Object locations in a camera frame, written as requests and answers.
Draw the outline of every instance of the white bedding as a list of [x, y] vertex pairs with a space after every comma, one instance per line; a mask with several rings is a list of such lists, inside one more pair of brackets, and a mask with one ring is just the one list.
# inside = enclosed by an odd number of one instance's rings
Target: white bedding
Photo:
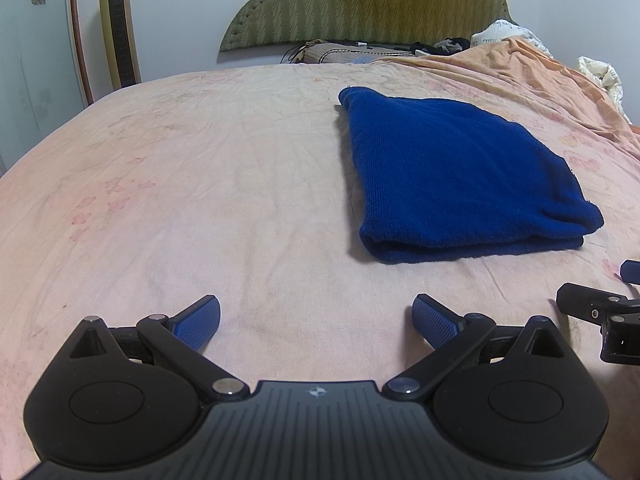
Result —
[[[375, 379], [429, 351], [408, 308], [426, 292], [499, 324], [558, 322], [606, 393], [596, 462], [640, 476], [640, 371], [598, 358], [596, 326], [559, 317], [564, 282], [638, 296], [640, 144], [603, 92], [519, 40], [420, 66], [263, 66], [112, 94], [0, 180], [0, 476], [36, 463], [30, 389], [83, 316], [130, 326], [204, 294], [222, 306], [205, 355], [254, 385]], [[575, 251], [388, 266], [357, 231], [362, 194], [338, 92], [472, 102], [565, 156], [606, 225]]]

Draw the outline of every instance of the blue folded towel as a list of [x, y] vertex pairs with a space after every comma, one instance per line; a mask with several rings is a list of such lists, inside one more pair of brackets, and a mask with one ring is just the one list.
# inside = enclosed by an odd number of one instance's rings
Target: blue folded towel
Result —
[[383, 262], [573, 249], [604, 224], [564, 158], [524, 127], [448, 99], [345, 88], [364, 246]]

